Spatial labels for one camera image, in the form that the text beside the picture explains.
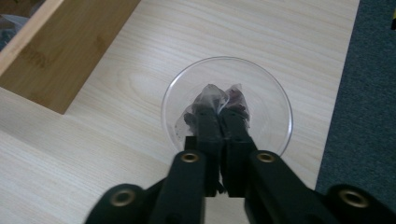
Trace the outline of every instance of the wooden box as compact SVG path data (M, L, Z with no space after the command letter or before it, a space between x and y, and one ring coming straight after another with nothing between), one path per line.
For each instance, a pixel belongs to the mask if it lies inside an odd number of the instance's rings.
M138 3L47 0L0 52L0 87L64 113Z

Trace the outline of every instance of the wooden tabletop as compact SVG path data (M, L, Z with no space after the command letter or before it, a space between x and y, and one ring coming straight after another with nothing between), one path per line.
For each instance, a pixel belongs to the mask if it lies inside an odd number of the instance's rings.
M161 103L186 66L234 56L290 98L283 159L313 188L359 0L142 0L64 115L0 89L2 223L82 223L109 188L148 188L177 153ZM206 223L248 223L243 200L206 200Z

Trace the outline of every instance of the brass insert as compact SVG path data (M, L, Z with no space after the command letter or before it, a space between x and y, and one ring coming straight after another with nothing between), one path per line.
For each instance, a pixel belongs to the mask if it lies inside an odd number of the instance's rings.
M121 189L111 196L110 202L114 206L122 207L134 201L135 194L131 189Z
M196 162L199 160L199 157L194 153L186 153L181 156L181 160L184 162Z
M359 208L365 208L369 206L369 201L354 190L343 189L338 194L344 203L347 203L351 206Z
M257 159L263 162L273 162L275 161L275 157L269 153L263 152L257 155Z

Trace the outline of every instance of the black object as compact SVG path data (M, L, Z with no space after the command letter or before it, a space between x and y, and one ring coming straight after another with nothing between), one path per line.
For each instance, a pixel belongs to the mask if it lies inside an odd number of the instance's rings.
M235 111L217 116L202 106L193 115L196 136L187 137L168 177L147 190L128 184L110 189L87 224L203 223L205 196L224 189L245 198L250 223L396 223L386 206L361 189L340 185L321 195L307 188L279 156L257 150Z

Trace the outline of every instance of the blue carpet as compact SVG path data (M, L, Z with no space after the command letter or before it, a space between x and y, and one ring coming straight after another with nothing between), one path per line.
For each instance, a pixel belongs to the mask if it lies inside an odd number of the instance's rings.
M395 0L361 0L317 191L345 183L396 212Z

